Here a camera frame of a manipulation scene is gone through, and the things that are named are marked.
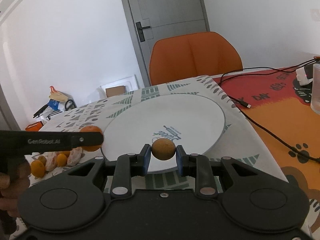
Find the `brown-green longan fruit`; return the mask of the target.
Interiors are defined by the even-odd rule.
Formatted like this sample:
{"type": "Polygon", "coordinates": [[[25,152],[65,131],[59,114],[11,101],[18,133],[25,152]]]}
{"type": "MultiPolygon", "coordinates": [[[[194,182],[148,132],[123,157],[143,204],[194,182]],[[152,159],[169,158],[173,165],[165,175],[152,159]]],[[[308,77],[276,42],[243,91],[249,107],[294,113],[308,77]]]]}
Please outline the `brown-green longan fruit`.
{"type": "Polygon", "coordinates": [[[171,140],[160,138],[152,143],[151,152],[158,160],[165,161],[175,155],[176,146],[171,140]]]}

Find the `small yellow kumquat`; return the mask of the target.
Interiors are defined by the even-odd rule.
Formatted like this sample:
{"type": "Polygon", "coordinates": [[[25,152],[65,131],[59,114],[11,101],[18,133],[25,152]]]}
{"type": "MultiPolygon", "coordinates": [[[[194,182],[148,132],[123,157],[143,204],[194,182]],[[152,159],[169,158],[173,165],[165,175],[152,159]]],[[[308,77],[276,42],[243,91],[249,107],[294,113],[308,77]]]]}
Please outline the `small yellow kumquat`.
{"type": "Polygon", "coordinates": [[[67,157],[70,155],[70,151],[61,151],[60,153],[64,154],[67,157]]]}
{"type": "Polygon", "coordinates": [[[57,166],[58,167],[64,167],[67,165],[67,160],[68,160],[68,157],[63,154],[63,153],[60,153],[58,156],[57,156],[57,166]]]}

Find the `large orange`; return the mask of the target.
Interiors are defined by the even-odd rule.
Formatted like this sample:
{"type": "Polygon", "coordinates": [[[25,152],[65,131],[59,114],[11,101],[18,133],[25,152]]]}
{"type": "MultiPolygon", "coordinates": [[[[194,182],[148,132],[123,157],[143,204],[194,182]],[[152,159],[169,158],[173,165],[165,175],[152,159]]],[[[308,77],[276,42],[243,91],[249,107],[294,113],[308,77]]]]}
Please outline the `large orange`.
{"type": "MultiPolygon", "coordinates": [[[[80,129],[80,132],[100,132],[103,134],[103,131],[99,127],[93,125],[83,127],[80,129]]],[[[101,148],[101,144],[96,146],[82,146],[82,149],[87,152],[94,152],[99,150],[99,148],[101,148]]]]}

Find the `peeled pomelo segment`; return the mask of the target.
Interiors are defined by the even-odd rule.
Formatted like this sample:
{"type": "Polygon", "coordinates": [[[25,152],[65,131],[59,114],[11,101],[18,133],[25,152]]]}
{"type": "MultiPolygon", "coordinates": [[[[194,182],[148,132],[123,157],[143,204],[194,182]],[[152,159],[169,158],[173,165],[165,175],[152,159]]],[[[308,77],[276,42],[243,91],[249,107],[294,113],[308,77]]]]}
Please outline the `peeled pomelo segment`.
{"type": "Polygon", "coordinates": [[[57,152],[49,152],[47,156],[47,161],[45,169],[47,172],[53,171],[57,167],[57,152]]]}
{"type": "Polygon", "coordinates": [[[81,147],[72,149],[67,159],[67,165],[75,166],[80,161],[82,153],[83,149],[81,147]]]}

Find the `orange box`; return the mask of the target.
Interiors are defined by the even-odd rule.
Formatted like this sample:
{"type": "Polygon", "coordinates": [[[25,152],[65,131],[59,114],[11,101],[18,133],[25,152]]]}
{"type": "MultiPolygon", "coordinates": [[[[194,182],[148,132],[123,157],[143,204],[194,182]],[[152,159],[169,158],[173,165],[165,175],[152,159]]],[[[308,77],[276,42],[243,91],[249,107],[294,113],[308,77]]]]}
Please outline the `orange box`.
{"type": "Polygon", "coordinates": [[[25,130],[28,132],[37,132],[43,127],[43,123],[41,121],[35,122],[33,124],[29,124],[25,130]]]}

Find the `white ceramic plate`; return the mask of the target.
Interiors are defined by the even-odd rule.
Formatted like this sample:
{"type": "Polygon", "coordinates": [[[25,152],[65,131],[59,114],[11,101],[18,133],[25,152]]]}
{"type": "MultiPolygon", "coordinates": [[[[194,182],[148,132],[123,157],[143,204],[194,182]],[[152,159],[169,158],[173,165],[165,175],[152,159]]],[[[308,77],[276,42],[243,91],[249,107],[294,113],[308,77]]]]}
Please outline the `white ceramic plate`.
{"type": "Polygon", "coordinates": [[[225,125],[225,114],[212,99],[164,95],[131,106],[115,117],[104,131],[101,150],[107,160],[115,161],[165,138],[182,145],[188,154],[206,154],[221,138],[225,125]]]}

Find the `blue white package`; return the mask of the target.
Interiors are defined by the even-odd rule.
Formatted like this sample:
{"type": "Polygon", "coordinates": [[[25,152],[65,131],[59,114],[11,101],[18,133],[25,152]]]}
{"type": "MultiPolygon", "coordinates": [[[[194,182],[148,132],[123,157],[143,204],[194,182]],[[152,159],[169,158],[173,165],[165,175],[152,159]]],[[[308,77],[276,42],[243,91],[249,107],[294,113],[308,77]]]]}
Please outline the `blue white package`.
{"type": "Polygon", "coordinates": [[[47,103],[47,105],[54,111],[58,111],[59,110],[59,101],[50,99],[49,102],[47,103]]]}

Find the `black metal rack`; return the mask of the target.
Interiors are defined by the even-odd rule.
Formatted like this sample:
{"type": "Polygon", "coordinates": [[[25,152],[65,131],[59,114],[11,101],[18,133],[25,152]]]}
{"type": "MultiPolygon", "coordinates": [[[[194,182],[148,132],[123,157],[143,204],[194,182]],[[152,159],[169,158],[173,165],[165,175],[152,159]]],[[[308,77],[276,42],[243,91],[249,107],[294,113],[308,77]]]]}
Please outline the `black metal rack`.
{"type": "Polygon", "coordinates": [[[65,102],[65,111],[69,111],[69,110],[75,109],[75,108],[76,108],[76,104],[73,99],[68,99],[65,102]]]}

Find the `brown cardboard piece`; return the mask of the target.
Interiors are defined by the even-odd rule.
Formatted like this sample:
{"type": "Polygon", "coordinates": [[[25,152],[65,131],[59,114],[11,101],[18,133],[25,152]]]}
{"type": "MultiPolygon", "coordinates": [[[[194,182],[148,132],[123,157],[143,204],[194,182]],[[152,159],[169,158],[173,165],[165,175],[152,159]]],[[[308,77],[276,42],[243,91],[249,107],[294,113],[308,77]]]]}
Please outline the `brown cardboard piece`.
{"type": "Polygon", "coordinates": [[[111,87],[111,88],[106,88],[105,89],[106,96],[108,98],[124,94],[126,92],[126,87],[125,86],[116,86],[116,87],[111,87]]]}

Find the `white foam packaging board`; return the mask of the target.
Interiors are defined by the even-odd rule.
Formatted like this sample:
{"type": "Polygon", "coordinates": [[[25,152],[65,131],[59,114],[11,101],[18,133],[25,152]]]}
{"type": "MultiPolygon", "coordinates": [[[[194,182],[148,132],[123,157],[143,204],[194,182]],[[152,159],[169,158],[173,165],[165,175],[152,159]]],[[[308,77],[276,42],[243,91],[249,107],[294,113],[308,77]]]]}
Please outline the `white foam packaging board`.
{"type": "Polygon", "coordinates": [[[103,96],[110,98],[112,96],[121,95],[137,89],[138,83],[136,77],[133,75],[120,80],[113,81],[111,83],[107,83],[105,85],[101,85],[99,87],[99,92],[103,96]]]}

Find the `orange red cartoon mat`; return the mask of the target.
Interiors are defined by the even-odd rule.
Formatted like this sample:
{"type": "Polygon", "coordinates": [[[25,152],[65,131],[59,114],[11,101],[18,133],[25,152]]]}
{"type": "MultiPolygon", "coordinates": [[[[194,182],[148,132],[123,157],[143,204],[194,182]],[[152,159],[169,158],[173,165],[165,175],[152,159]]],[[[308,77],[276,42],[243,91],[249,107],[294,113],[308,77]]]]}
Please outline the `orange red cartoon mat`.
{"type": "Polygon", "coordinates": [[[319,115],[310,107],[311,89],[300,87],[292,70],[256,68],[213,79],[231,97],[251,105],[242,108],[256,123],[287,179],[308,196],[308,224],[319,239],[319,115]]]}

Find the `orange chair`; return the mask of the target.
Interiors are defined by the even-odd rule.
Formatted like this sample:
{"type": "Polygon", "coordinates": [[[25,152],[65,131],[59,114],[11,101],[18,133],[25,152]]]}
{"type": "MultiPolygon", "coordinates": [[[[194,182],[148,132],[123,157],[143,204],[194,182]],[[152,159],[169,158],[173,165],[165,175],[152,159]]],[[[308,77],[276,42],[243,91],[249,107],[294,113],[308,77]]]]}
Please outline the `orange chair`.
{"type": "Polygon", "coordinates": [[[149,78],[154,86],[242,68],[236,49],[220,34],[210,31],[157,41],[151,53],[149,78]]]}

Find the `clear ribbed plastic cup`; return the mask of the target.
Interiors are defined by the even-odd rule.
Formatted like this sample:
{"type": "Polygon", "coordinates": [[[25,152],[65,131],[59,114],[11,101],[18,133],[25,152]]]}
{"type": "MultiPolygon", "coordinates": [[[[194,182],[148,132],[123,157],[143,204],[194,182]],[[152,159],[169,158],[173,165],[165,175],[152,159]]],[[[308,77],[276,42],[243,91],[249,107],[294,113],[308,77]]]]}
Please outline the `clear ribbed plastic cup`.
{"type": "Polygon", "coordinates": [[[313,81],[311,93],[311,109],[319,114],[320,113],[320,64],[313,65],[313,81]]]}

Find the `white power adapter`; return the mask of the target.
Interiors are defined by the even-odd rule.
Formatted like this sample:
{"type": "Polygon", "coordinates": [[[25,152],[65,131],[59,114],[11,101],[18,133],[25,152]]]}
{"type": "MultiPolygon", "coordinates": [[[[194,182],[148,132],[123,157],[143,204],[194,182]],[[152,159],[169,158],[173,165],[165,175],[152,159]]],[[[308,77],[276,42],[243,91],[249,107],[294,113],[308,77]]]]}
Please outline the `white power adapter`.
{"type": "Polygon", "coordinates": [[[306,86],[313,80],[313,65],[308,64],[296,70],[296,78],[301,86],[306,86]]]}

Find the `grey door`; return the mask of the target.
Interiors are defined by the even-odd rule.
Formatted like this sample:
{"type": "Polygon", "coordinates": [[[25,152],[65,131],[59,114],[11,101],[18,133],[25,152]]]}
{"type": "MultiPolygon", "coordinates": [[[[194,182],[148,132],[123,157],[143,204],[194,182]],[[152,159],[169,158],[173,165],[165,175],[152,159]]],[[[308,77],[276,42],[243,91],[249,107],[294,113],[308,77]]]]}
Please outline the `grey door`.
{"type": "Polygon", "coordinates": [[[203,0],[121,0],[145,87],[150,86],[149,63],[154,44],[161,39],[209,31],[203,0]],[[136,22],[150,26],[140,42],[136,22]]]}

